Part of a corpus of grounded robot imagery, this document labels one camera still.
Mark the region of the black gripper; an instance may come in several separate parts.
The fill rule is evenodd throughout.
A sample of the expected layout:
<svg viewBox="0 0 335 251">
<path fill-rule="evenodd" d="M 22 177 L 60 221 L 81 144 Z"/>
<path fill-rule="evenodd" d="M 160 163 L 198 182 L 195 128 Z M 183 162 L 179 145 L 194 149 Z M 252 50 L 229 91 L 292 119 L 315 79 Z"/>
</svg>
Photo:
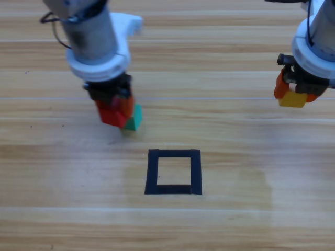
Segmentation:
<svg viewBox="0 0 335 251">
<path fill-rule="evenodd" d="M 315 101 L 329 88 L 329 79 L 321 78 L 308 73 L 294 59 L 292 55 L 280 53 L 277 64 L 283 65 L 276 79 L 274 97 L 281 99 L 289 91 L 289 85 L 295 84 L 295 93 L 307 94 L 306 103 Z"/>
<path fill-rule="evenodd" d="M 99 110 L 112 110 L 113 99 L 119 97 L 120 112 L 125 117 L 131 117 L 134 109 L 131 81 L 131 75 L 120 74 L 116 78 L 107 81 L 86 81 L 83 84 L 83 88 L 89 93 L 90 98 L 95 101 L 95 105 Z"/>
</svg>

